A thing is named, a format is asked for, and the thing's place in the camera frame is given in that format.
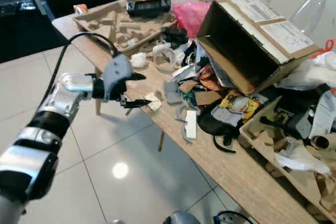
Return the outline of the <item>small white tissue ball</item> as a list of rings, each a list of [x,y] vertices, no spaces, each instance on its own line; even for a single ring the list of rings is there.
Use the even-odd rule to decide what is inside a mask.
[[[136,53],[133,54],[130,58],[130,63],[132,68],[145,68],[148,64],[147,53]]]

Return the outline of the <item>white crumpled paper scrap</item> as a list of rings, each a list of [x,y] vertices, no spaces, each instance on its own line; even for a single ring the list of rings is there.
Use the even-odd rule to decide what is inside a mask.
[[[149,93],[144,97],[145,100],[149,100],[147,106],[151,111],[158,111],[162,106],[162,95],[160,92]]]

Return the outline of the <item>clear tape roll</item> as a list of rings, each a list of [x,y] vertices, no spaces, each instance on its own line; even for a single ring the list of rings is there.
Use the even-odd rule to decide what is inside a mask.
[[[154,46],[151,56],[159,71],[168,73],[177,70],[177,53],[171,49],[170,44]]]

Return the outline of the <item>grey flat plastic piece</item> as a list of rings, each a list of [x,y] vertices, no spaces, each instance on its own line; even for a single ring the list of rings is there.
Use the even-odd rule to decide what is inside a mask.
[[[178,81],[164,82],[163,88],[165,90],[165,100],[168,105],[183,105],[183,97],[178,89]]]

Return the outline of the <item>black plastic part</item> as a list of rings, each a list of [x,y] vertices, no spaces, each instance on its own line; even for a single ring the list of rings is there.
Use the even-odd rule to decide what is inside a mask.
[[[170,42],[171,47],[181,46],[189,41],[187,30],[176,27],[162,27],[161,39],[165,42]]]

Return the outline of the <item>moulded pulp tray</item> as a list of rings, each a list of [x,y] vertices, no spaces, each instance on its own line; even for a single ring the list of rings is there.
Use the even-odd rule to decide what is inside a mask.
[[[114,46],[127,56],[149,53],[161,36],[163,27],[177,24],[177,18],[170,12],[156,18],[130,17],[128,3],[141,0],[118,0],[103,4],[88,13],[75,15],[72,20],[84,31],[106,36]]]

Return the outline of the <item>white rectangular block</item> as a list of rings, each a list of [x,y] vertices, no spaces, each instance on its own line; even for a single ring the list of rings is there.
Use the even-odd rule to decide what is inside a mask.
[[[191,142],[197,139],[197,112],[192,110],[186,111],[185,116],[185,137]]]

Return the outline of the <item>black rectangular device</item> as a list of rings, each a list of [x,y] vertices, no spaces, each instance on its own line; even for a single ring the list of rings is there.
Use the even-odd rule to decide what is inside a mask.
[[[169,12],[171,0],[146,0],[128,3],[125,10],[130,17],[156,18]]]

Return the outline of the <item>black cloth cap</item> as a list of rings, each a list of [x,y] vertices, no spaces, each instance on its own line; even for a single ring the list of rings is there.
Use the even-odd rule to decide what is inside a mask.
[[[218,107],[218,105],[212,104],[201,111],[199,116],[197,116],[197,123],[199,125],[199,128],[205,133],[208,133],[215,137],[237,137],[239,135],[238,130],[241,126],[243,126],[243,122],[238,121],[236,126],[231,126],[219,120],[216,120],[212,116],[212,111]]]

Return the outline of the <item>pink plastic bag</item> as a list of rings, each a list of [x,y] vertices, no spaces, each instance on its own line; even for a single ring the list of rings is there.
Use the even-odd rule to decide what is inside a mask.
[[[178,28],[185,29],[187,37],[197,37],[197,33],[210,7],[211,3],[202,1],[173,6],[172,11],[176,16]]]

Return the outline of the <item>small orange tape roll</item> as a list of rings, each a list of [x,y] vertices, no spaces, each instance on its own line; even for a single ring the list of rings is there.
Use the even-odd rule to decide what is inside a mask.
[[[89,9],[86,4],[75,4],[72,7],[75,15],[86,15],[89,13]]]

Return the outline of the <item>yellow snack packet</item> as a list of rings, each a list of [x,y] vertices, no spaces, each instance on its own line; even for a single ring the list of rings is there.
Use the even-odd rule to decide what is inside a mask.
[[[261,102],[248,98],[237,90],[229,90],[218,106],[230,113],[242,116],[242,122],[247,123],[261,105]]]

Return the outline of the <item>open brown cardboard box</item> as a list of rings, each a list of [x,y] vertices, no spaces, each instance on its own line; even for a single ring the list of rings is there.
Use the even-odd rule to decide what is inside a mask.
[[[245,95],[279,82],[319,47],[263,0],[214,0],[197,41]]]

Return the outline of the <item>black low cabinet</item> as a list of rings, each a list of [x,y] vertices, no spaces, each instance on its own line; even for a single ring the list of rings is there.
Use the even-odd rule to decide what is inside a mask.
[[[62,45],[52,22],[71,15],[75,4],[94,7],[109,0],[0,0],[1,47],[7,56],[22,57]]]

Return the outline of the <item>silver robot leg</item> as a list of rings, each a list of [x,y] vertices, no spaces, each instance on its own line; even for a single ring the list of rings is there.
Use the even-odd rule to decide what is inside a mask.
[[[176,210],[165,218],[162,224],[201,224],[200,221],[189,212]]]

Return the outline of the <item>long wooden table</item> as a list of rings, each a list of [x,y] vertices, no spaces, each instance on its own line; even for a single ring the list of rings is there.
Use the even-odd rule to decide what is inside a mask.
[[[103,207],[122,200],[113,208],[113,216],[126,214],[146,223],[154,217],[162,221],[164,211],[149,201],[151,197],[170,197],[193,205],[188,193],[205,188],[212,180],[213,189],[223,190],[257,222],[319,224],[305,204],[238,143],[233,145],[233,154],[226,154],[202,130],[187,142],[182,136],[183,124],[177,120],[177,107],[162,104],[157,111],[146,106],[135,109],[132,116],[153,123],[125,138],[111,130],[86,130],[85,123],[93,120],[114,123],[118,129],[129,122],[117,102],[108,102],[105,107],[115,108],[120,116],[99,114],[91,102],[81,105],[72,125]]]

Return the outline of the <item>pulp tray with tools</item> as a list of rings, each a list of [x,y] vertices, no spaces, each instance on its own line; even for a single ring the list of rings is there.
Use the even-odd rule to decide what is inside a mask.
[[[266,160],[266,170],[273,177],[286,178],[300,195],[307,201],[307,211],[319,221],[330,221],[336,224],[336,120],[331,133],[317,135],[309,140],[298,140],[290,137],[276,126],[264,125],[262,116],[271,119],[276,117],[276,105],[303,109],[308,106],[291,103],[289,99],[279,97],[256,113],[240,128],[240,137],[245,147],[256,150]],[[310,170],[293,170],[281,167],[275,162],[275,154],[286,150],[288,154],[293,148],[305,146],[310,154],[323,161],[330,169],[331,175],[322,175]]]

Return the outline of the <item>black power tool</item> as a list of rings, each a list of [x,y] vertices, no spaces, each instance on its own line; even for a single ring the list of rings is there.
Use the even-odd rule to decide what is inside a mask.
[[[264,125],[276,126],[281,128],[284,133],[298,140],[307,141],[310,138],[312,130],[312,120],[310,107],[303,109],[293,108],[288,110],[281,105],[276,105],[274,109],[276,117],[274,119],[268,116],[262,116],[260,122]]]

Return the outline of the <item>white crumpled plastic sheet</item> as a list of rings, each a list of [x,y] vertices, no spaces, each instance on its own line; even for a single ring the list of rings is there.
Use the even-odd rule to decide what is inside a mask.
[[[314,59],[307,59],[275,87],[307,91],[322,84],[336,88],[336,53],[327,51]]]

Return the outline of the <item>white tissue in tray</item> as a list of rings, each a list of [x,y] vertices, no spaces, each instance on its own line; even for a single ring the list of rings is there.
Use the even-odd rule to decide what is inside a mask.
[[[321,160],[310,154],[305,146],[293,148],[288,154],[281,150],[275,154],[275,162],[281,167],[288,167],[293,170],[310,170],[322,175],[331,175],[331,169]]]

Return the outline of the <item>clear bottle with teal cap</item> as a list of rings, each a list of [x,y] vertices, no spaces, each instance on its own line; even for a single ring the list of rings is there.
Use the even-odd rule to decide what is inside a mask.
[[[305,36],[312,35],[326,8],[327,0],[305,0],[292,15],[290,22]]]

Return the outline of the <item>white plastic bottle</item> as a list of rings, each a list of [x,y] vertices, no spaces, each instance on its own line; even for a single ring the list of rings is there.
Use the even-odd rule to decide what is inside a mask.
[[[309,138],[331,133],[336,120],[336,97],[333,92],[326,91],[320,98],[312,121]]]

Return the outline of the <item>grey curved bracket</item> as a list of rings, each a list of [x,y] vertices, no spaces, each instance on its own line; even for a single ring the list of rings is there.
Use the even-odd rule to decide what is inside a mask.
[[[189,124],[186,118],[186,111],[187,111],[187,108],[185,105],[178,106],[178,108],[176,109],[176,121],[183,123],[183,128],[182,128],[183,133],[186,133],[187,127]]]

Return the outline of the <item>orange handled scissors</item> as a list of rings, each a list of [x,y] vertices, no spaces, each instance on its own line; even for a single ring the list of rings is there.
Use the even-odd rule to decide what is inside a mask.
[[[321,49],[317,50],[312,56],[310,56],[310,59],[314,59],[317,56],[327,53],[328,51],[333,51],[334,47],[336,46],[336,39],[328,39],[324,44],[324,47]]]

